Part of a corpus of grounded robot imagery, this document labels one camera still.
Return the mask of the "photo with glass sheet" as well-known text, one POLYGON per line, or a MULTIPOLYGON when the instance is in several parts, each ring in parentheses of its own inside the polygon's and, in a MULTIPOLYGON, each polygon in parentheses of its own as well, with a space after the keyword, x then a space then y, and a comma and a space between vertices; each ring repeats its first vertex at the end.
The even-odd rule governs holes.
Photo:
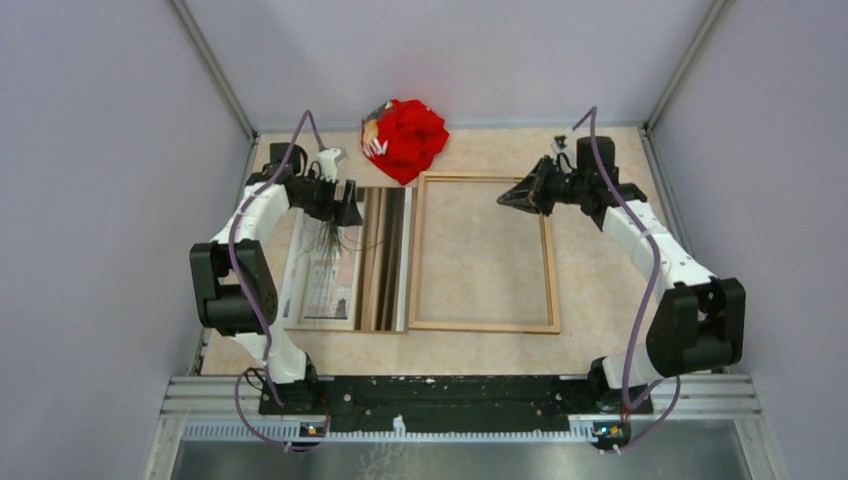
POLYGON ((363 222, 336 227, 298 213, 278 298, 289 329, 402 334, 407 330, 416 188, 362 187, 363 222))

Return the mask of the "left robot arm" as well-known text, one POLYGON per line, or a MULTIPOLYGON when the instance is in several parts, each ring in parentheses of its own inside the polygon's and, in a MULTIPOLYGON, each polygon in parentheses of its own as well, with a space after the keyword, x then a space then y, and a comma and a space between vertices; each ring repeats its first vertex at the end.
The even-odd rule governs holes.
POLYGON ((308 355, 288 336, 263 244, 291 210, 332 227, 360 226, 353 180, 338 179, 347 153, 323 147, 315 157, 295 143, 274 143, 270 160, 249 175, 225 226, 189 252, 195 303, 203 327, 232 339, 263 368, 269 395, 297 413, 319 404, 308 355))

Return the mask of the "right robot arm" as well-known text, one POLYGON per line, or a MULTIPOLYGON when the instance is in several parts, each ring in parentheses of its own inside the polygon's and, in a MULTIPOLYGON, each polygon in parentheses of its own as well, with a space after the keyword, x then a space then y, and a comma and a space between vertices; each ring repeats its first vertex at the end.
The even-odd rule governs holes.
POLYGON ((612 412, 637 387, 738 363, 746 308, 741 282, 699 264, 658 219, 644 192, 620 182, 611 138, 579 138, 573 157, 566 142, 556 137, 555 156, 542 157, 498 204, 542 216, 558 204, 579 207, 628 255, 657 302, 644 338, 591 363, 589 404, 612 412))

